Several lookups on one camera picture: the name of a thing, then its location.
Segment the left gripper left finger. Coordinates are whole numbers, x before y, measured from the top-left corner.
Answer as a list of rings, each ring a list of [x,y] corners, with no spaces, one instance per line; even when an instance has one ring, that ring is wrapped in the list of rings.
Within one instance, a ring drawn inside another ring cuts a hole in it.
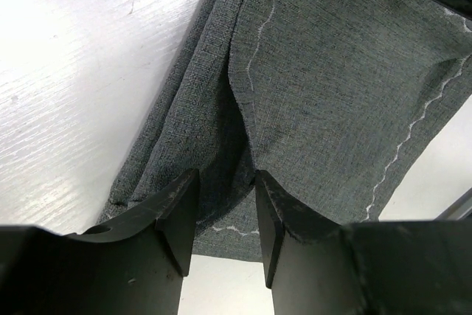
[[[160,192],[83,234],[1,228],[3,314],[176,314],[189,274],[200,179]]]

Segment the grey cloth napkin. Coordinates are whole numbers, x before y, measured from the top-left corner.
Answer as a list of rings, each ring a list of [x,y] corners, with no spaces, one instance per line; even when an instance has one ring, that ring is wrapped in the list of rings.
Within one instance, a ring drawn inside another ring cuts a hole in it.
[[[471,95],[471,22],[431,0],[203,0],[100,220],[200,172],[193,251],[260,261],[254,175],[376,221]]]

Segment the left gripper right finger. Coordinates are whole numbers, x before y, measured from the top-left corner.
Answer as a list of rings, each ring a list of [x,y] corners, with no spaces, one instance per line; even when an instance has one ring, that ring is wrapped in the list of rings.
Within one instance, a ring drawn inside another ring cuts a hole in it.
[[[255,176],[276,314],[469,314],[471,220],[337,224]]]

